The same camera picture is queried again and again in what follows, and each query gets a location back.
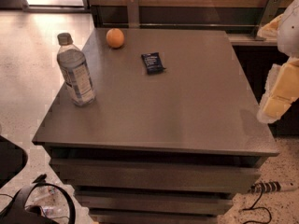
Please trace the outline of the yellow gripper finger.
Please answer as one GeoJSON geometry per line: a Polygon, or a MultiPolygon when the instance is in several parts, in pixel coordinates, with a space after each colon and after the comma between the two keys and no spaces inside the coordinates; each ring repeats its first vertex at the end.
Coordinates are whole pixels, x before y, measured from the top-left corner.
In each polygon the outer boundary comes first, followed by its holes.
{"type": "Polygon", "coordinates": [[[273,64],[265,83],[257,120],[274,123],[299,98],[299,59],[290,58],[283,65],[273,64]]]}
{"type": "Polygon", "coordinates": [[[278,36],[278,27],[282,19],[282,14],[276,16],[273,20],[258,30],[257,36],[263,39],[276,39],[278,36]]]}

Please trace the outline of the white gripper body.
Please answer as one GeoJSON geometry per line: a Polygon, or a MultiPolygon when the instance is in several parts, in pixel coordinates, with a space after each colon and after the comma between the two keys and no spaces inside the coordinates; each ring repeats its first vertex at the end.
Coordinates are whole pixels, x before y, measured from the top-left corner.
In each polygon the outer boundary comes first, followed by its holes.
{"type": "Polygon", "coordinates": [[[278,26],[278,50],[289,57],[299,57],[299,0],[284,11],[278,26]]]}

